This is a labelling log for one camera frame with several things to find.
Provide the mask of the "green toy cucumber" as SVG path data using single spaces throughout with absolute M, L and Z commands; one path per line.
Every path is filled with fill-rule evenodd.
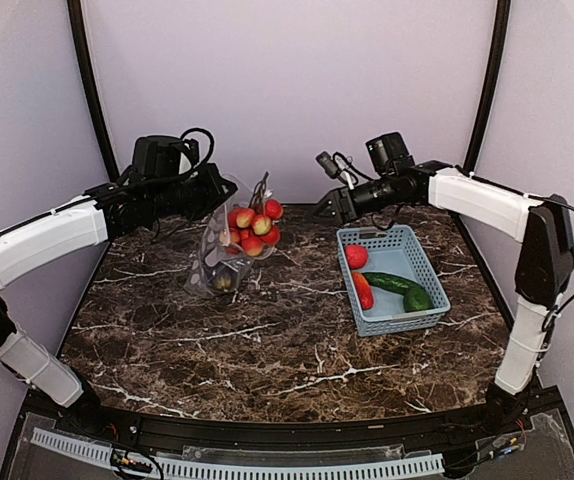
M 434 308 L 428 292 L 422 285 L 412 280 L 383 272 L 366 272 L 363 274 L 363 277 L 371 287 L 400 295 L 403 300 L 403 309 L 406 313 L 426 311 Z

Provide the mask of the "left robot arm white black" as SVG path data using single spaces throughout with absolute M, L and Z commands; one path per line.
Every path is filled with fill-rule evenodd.
M 170 216 L 202 219 L 236 190 L 212 163 L 166 178 L 145 178 L 127 169 L 116 182 L 0 230 L 0 363 L 69 409 L 70 421 L 84 434 L 101 435 L 108 415 L 92 401 L 93 391 L 54 356 L 52 346 L 33 339 L 13 319 L 13 307 L 23 293 L 46 304 L 56 314 L 56 334 L 62 336 L 61 309 L 81 292 L 102 246 Z

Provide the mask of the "clear dotted zip top bag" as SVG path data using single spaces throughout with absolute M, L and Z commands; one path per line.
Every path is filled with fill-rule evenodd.
M 245 189 L 252 190 L 244 185 L 239 179 L 237 179 L 233 175 L 225 175 L 225 178 L 234 181 L 238 187 L 243 186 Z M 190 268 L 190 274 L 185 282 L 184 288 L 185 290 L 192 295 L 198 297 L 214 297 L 218 295 L 224 294 L 216 294 L 214 295 L 207 289 L 205 276 L 204 276 L 204 267 L 214 266 L 216 263 L 220 261 L 231 261 L 233 259 L 237 259 L 239 261 L 245 262 L 249 270 L 255 261 L 259 260 L 251 260 L 249 258 L 238 258 L 238 257 L 227 257 L 224 253 L 224 249 L 222 248 L 219 240 L 220 240 L 220 233 L 222 228 L 224 227 L 224 212 L 223 207 L 224 204 L 220 205 L 210 216 L 207 227 L 202 235 L 201 243 L 197 251 L 191 256 L 192 258 L 192 265 Z

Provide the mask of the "purple toy eggplant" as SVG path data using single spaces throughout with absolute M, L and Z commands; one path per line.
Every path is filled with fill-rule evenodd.
M 237 259 L 220 261 L 214 266 L 206 265 L 204 276 L 207 289 L 214 295 L 233 292 L 239 287 L 248 270 L 248 265 Z

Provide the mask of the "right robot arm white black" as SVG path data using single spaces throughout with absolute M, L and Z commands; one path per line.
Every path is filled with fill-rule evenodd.
M 527 407 L 540 363 L 550 349 L 574 271 L 574 206 L 559 195 L 523 193 L 440 161 L 408 163 L 396 173 L 328 191 L 309 213 L 334 226 L 388 206 L 428 205 L 504 234 L 515 245 L 516 306 L 504 354 L 475 426 L 497 434 Z

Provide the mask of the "red toy berry bunch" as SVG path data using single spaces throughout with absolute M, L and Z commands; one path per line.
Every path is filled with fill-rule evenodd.
M 281 238 L 282 205 L 272 197 L 265 172 L 252 190 L 239 186 L 223 207 L 220 244 L 227 257 L 260 260 L 269 257 Z

